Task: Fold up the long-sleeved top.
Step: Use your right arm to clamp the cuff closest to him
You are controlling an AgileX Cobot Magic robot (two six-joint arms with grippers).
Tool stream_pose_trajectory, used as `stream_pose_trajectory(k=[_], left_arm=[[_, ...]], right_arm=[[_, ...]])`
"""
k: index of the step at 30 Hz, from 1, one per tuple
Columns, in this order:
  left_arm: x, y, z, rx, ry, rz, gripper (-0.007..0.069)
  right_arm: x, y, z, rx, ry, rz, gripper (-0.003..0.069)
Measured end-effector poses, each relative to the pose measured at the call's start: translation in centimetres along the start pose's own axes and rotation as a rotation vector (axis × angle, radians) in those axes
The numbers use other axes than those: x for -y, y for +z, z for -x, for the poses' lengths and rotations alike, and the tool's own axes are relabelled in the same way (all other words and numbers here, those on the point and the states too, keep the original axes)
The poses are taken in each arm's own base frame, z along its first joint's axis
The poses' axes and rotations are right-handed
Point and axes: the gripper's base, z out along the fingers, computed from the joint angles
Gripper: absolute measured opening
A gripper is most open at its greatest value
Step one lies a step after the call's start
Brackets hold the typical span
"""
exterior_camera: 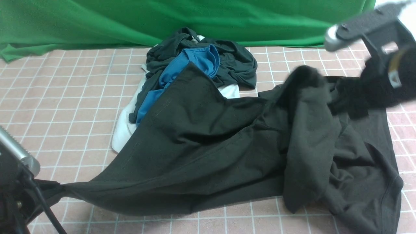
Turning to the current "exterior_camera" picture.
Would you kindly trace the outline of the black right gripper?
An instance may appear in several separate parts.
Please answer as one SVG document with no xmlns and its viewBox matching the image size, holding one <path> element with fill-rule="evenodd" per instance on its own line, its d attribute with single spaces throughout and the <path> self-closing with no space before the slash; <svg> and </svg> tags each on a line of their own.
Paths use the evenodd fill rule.
<svg viewBox="0 0 416 234">
<path fill-rule="evenodd" d="M 369 111 L 386 109 L 400 104 L 395 88 L 388 77 L 387 66 L 392 59 L 371 57 L 365 63 L 360 77 L 343 78 L 337 85 L 338 95 L 328 107 L 333 115 L 347 113 L 351 119 L 361 119 Z"/>
</svg>

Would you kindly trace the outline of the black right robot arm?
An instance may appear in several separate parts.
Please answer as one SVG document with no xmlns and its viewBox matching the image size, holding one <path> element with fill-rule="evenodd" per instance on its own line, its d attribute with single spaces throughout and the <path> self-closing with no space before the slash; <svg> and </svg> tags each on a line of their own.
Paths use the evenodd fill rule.
<svg viewBox="0 0 416 234">
<path fill-rule="evenodd" d="M 351 119 L 368 116 L 369 111 L 386 109 L 415 100 L 415 47 L 370 57 L 358 78 L 342 78 L 338 95 L 328 107 L 333 115 L 348 113 Z"/>
</svg>

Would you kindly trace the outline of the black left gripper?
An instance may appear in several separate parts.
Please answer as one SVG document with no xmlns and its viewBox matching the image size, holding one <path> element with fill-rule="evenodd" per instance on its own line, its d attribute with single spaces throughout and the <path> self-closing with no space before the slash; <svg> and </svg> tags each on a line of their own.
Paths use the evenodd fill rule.
<svg viewBox="0 0 416 234">
<path fill-rule="evenodd" d="M 58 234 L 62 225 L 51 207 L 61 199 L 62 185 L 21 175 L 10 185 L 1 186 L 1 233 L 29 234 L 28 224 L 44 213 Z"/>
</svg>

